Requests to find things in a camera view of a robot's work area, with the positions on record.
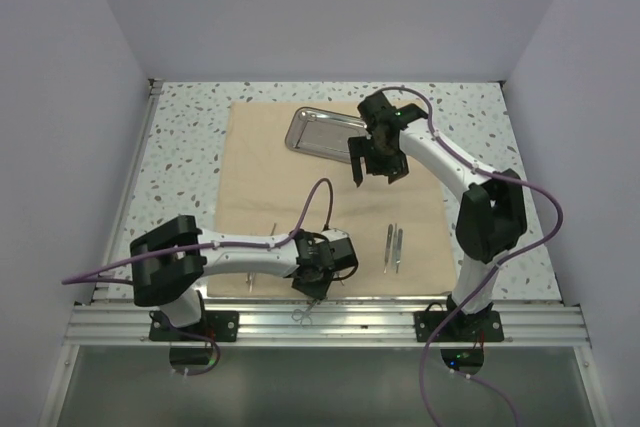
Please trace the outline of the steel forceps with rings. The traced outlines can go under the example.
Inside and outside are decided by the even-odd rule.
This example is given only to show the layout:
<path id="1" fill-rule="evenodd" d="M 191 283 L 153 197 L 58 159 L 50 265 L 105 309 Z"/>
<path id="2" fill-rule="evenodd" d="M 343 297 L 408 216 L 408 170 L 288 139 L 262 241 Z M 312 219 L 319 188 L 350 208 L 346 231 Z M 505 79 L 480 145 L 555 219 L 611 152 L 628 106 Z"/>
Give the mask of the steel forceps with rings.
<path id="1" fill-rule="evenodd" d="M 300 325 L 311 325 L 313 323 L 311 312 L 319 303 L 320 300 L 314 299 L 307 306 L 296 308 L 291 314 L 291 319 Z"/>

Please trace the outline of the beige cloth wrap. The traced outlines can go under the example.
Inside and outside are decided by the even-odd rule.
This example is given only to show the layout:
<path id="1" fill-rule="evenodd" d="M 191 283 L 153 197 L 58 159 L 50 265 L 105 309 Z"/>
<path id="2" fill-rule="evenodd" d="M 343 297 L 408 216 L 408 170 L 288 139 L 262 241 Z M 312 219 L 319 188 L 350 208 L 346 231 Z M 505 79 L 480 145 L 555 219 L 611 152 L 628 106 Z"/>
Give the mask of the beige cloth wrap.
<path id="1" fill-rule="evenodd" d="M 231 106 L 222 155 L 215 226 L 224 234 L 288 233 L 297 223 L 318 232 L 324 224 L 347 232 L 359 269 L 332 284 L 331 299 L 438 295 L 456 283 L 450 223 L 440 182 L 418 162 L 389 184 L 368 176 L 360 187 L 351 167 L 289 150 L 285 136 L 297 103 Z M 395 224 L 393 250 L 383 272 L 387 227 Z M 396 232 L 403 229 L 399 274 Z"/>

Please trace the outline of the steel tweezers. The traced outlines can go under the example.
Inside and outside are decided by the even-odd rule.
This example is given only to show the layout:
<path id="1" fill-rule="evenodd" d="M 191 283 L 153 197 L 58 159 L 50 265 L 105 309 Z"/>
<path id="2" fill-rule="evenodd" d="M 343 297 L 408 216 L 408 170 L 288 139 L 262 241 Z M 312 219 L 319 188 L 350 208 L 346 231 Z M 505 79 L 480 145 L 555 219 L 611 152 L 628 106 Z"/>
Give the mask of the steel tweezers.
<path id="1" fill-rule="evenodd" d="M 256 279 L 256 274 L 255 273 L 249 273 L 246 277 L 246 284 L 248 287 L 248 291 L 250 293 L 253 292 L 254 290 L 254 286 L 255 286 L 255 279 Z"/>

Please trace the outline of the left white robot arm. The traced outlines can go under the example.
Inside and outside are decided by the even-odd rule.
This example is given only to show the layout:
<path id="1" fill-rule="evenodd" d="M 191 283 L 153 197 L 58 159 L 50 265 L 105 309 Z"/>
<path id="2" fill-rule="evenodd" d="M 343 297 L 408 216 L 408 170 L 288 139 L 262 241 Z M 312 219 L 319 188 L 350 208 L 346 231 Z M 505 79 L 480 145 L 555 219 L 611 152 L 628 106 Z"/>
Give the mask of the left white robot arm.
<path id="1" fill-rule="evenodd" d="M 223 274 L 263 274 L 289 279 L 309 299 L 322 301 L 332 283 L 359 267 L 349 235 L 339 229 L 246 236 L 201 229 L 191 215 L 179 215 L 131 241 L 134 304 L 157 307 L 185 339 L 208 326 L 197 280 Z"/>

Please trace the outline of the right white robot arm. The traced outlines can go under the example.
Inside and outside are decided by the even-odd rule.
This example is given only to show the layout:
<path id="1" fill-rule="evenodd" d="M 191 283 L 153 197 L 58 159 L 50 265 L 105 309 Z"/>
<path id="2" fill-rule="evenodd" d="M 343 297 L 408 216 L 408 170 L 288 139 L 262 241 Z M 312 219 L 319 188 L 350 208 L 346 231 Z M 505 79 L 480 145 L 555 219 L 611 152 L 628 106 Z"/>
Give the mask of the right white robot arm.
<path id="1" fill-rule="evenodd" d="M 459 202 L 455 238 L 463 265 L 450 294 L 445 326 L 451 336 L 468 339 L 481 327 L 480 314 L 492 303 L 495 271 L 527 231 L 522 180 L 507 169 L 486 164 L 450 144 L 439 133 L 429 104 L 395 107 L 378 91 L 357 106 L 366 134 L 348 139 L 352 176 L 384 176 L 392 184 L 409 174 L 414 160 L 434 174 Z"/>

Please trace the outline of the steel scalpel handle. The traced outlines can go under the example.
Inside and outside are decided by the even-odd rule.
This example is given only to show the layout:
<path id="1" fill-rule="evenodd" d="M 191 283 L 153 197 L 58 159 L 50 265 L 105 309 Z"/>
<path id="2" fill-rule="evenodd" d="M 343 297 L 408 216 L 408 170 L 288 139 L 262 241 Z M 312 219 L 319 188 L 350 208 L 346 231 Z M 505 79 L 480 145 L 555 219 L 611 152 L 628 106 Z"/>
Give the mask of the steel scalpel handle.
<path id="1" fill-rule="evenodd" d="M 395 267 L 395 273 L 399 274 L 400 265 L 401 265 L 403 236 L 404 236 L 403 229 L 399 228 L 396 234 L 397 235 L 396 235 L 395 250 L 394 250 L 394 267 Z"/>
<path id="2" fill-rule="evenodd" d="M 396 225 L 395 224 L 389 224 L 388 225 L 387 234 L 386 234 L 386 242 L 385 242 L 385 251 L 384 251 L 384 267 L 383 267 L 383 272 L 384 273 L 387 272 L 387 268 L 389 266 L 389 262 L 390 262 L 390 259 L 391 259 L 395 230 L 396 230 Z"/>

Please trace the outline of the stainless steel tray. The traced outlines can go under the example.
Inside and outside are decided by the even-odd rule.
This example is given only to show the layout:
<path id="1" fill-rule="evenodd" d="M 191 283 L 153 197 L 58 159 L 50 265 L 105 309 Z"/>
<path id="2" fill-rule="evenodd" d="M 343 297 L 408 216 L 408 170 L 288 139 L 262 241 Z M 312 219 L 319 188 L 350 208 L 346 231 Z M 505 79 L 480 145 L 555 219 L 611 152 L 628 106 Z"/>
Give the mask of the stainless steel tray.
<path id="1" fill-rule="evenodd" d="M 349 164 L 348 139 L 366 135 L 365 123 L 357 117 L 307 106 L 294 113 L 285 146 L 301 154 Z"/>

